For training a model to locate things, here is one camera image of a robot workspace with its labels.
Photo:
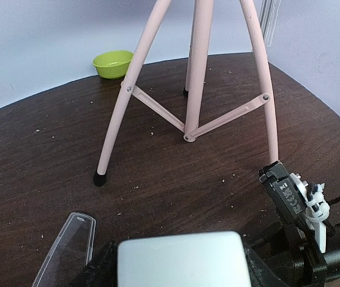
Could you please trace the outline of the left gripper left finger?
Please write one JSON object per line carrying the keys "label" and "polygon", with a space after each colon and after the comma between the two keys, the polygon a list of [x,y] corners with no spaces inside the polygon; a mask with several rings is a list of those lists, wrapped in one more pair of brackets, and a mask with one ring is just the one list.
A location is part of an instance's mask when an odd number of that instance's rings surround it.
{"label": "left gripper left finger", "polygon": [[117,286],[117,243],[106,243],[71,280],[71,286]]}

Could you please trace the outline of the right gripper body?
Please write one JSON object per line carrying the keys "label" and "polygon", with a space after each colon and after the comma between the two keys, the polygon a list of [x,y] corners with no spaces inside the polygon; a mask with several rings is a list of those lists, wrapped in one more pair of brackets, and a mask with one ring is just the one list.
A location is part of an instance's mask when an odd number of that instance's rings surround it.
{"label": "right gripper body", "polygon": [[324,286],[327,265],[312,232],[275,222],[250,241],[250,248],[288,286]]}

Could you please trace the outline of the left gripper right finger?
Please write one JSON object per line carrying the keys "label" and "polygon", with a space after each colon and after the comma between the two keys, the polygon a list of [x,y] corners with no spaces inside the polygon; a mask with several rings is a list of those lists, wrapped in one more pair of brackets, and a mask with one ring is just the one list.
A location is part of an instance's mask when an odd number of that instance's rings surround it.
{"label": "left gripper right finger", "polygon": [[252,248],[245,246],[244,252],[252,287],[288,287]]}

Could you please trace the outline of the clear metronome front cover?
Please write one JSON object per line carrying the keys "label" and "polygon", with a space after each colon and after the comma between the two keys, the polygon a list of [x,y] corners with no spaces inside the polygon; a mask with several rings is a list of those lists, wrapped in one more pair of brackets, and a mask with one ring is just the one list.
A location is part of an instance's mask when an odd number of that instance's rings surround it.
{"label": "clear metronome front cover", "polygon": [[68,286],[92,260],[96,219],[72,212],[45,257],[33,286]]}

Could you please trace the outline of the white metronome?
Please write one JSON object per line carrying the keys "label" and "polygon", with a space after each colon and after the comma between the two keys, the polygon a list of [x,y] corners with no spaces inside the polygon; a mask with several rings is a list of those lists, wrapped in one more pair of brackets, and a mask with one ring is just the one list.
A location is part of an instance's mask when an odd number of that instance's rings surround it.
{"label": "white metronome", "polygon": [[118,286],[251,286],[244,245],[234,231],[125,240]]}

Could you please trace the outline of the pink music stand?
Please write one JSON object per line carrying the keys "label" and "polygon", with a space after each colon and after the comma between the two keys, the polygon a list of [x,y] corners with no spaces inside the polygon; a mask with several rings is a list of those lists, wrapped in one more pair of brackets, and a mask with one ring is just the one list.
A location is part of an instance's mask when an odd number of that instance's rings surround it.
{"label": "pink music stand", "polygon": [[198,137],[244,116],[259,107],[263,107],[268,137],[269,161],[271,163],[278,161],[277,117],[265,42],[254,2],[241,1],[240,4],[256,61],[261,94],[255,99],[227,112],[203,126],[199,124],[202,93],[207,70],[211,24],[213,20],[213,1],[195,1],[194,4],[192,35],[190,40],[189,58],[187,59],[186,83],[184,86],[184,94],[187,95],[185,122],[181,122],[159,102],[155,101],[146,92],[141,90],[136,82],[154,38],[170,6],[170,1],[156,1],[145,29],[139,39],[139,43],[127,73],[121,83],[116,104],[114,105],[114,110],[105,135],[98,165],[93,175],[93,184],[95,186],[101,187],[106,182],[111,154],[131,97],[138,99],[154,111],[155,114],[161,116],[183,132],[184,140],[187,142],[194,142]]}

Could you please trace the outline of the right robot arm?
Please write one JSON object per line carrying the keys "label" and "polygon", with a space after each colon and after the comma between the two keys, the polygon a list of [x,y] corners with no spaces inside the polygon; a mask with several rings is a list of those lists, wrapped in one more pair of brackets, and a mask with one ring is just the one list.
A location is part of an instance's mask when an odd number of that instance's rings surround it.
{"label": "right robot arm", "polygon": [[324,186],[291,177],[262,184],[280,220],[245,247],[253,286],[324,286],[340,278],[340,224],[328,221]]}

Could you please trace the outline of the green plastic bowl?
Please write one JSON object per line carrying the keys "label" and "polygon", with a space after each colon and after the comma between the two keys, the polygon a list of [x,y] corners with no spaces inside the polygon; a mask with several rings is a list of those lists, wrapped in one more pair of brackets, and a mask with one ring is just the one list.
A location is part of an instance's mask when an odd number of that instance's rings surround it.
{"label": "green plastic bowl", "polygon": [[110,51],[96,56],[93,59],[93,66],[101,78],[116,80],[126,75],[132,58],[131,51]]}

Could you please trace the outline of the right aluminium frame post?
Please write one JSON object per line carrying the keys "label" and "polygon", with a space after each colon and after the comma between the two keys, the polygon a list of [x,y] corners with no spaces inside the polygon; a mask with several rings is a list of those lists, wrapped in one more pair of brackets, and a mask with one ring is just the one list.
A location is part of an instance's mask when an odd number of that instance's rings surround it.
{"label": "right aluminium frame post", "polygon": [[259,22],[266,48],[271,47],[277,26],[281,0],[263,0],[259,12]]}

